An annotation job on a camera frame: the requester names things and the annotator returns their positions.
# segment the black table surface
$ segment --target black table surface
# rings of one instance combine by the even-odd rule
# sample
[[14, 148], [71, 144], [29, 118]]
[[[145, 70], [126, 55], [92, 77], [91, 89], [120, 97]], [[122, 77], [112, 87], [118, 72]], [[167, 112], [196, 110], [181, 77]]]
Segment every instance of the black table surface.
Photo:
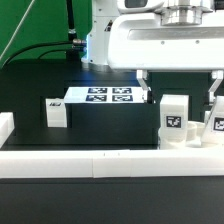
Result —
[[[190, 95], [190, 119], [203, 119], [206, 74], [158, 73], [148, 82], [155, 105], [72, 105], [69, 128], [47, 128], [46, 98], [63, 98], [69, 86], [138, 86], [135, 74], [64, 61], [12, 63], [0, 71], [0, 111], [14, 112], [16, 128], [2, 150], [153, 148], [164, 93]], [[222, 176], [1, 179], [0, 223], [223, 224], [223, 189]]]

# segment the cable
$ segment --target cable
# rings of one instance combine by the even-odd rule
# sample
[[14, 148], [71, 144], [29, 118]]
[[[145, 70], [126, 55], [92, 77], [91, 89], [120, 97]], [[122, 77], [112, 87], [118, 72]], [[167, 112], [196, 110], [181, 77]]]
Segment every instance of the cable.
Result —
[[50, 53], [54, 53], [54, 52], [85, 52], [85, 48], [84, 47], [80, 47], [80, 48], [73, 48], [73, 49], [56, 49], [56, 50], [49, 50], [44, 52], [43, 54], [41, 54], [37, 59], [41, 59], [43, 56], [45, 56], [46, 54], [50, 54]]
[[5, 49], [3, 50], [1, 56], [0, 56], [0, 61], [2, 60], [2, 58], [4, 57], [5, 53], [7, 52], [7, 50], [9, 49], [9, 47], [11, 46], [13, 40], [15, 39], [17, 33], [19, 32], [21, 26], [23, 25], [24, 20], [26, 19], [27, 15], [29, 14], [30, 10], [32, 9], [33, 4], [35, 3], [36, 0], [32, 0], [30, 5], [28, 6], [25, 14], [23, 15], [21, 21], [19, 22], [18, 26], [16, 27], [16, 30], [14, 31], [11, 39], [9, 40], [8, 44], [6, 45]]
[[60, 42], [51, 42], [51, 43], [40, 43], [40, 44], [34, 44], [25, 48], [22, 48], [21, 50], [15, 52], [14, 54], [12, 54], [3, 64], [2, 68], [4, 68], [4, 66], [8, 65], [13, 58], [15, 58], [16, 56], [35, 49], [35, 48], [40, 48], [40, 47], [50, 47], [50, 46], [59, 46], [59, 45], [66, 45], [66, 44], [72, 44], [72, 41], [60, 41]]
[[37, 59], [41, 59], [43, 56], [45, 56], [46, 54], [50, 54], [50, 53], [54, 53], [54, 52], [66, 52], [67, 50], [70, 50], [70, 49], [57, 49], [57, 50], [50, 50], [50, 51], [46, 51], [44, 52], [43, 54], [41, 54]]
[[66, 5], [67, 5], [68, 28], [69, 28], [68, 38], [69, 40], [73, 40], [74, 38], [77, 38], [77, 33], [75, 29], [72, 0], [66, 0]]

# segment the white block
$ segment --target white block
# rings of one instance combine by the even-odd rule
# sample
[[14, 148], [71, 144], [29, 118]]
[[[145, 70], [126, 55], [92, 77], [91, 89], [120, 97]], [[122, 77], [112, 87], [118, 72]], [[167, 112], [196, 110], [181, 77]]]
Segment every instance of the white block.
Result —
[[67, 127], [66, 108], [63, 99], [46, 99], [48, 127]]
[[92, 178], [90, 151], [2, 151], [0, 178]]
[[13, 113], [0, 114], [0, 148], [14, 130]]
[[184, 147], [187, 137], [188, 100], [189, 96], [186, 95], [163, 95], [160, 103], [160, 148]]
[[210, 117], [211, 111], [206, 110], [205, 111], [205, 117], [204, 117], [204, 123], [206, 124], [208, 122], [208, 119]]
[[99, 151], [93, 158], [93, 177], [130, 177], [130, 150]]
[[217, 96], [202, 135], [202, 146], [224, 145], [224, 96]]
[[224, 172], [224, 150], [131, 151], [131, 177], [210, 176]]

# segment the white platform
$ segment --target white platform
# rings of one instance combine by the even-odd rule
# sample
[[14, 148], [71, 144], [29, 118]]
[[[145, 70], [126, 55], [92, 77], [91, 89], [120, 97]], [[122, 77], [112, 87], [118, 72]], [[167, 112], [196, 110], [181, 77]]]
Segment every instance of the white platform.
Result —
[[224, 149], [222, 148], [0, 152], [0, 178], [211, 175], [224, 175]]

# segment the paper with markers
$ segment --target paper with markers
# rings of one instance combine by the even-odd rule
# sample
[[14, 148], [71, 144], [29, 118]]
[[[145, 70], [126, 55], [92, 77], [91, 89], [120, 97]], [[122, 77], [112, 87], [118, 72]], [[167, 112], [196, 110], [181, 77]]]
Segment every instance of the paper with markers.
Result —
[[141, 87], [70, 87], [65, 103], [144, 103]]

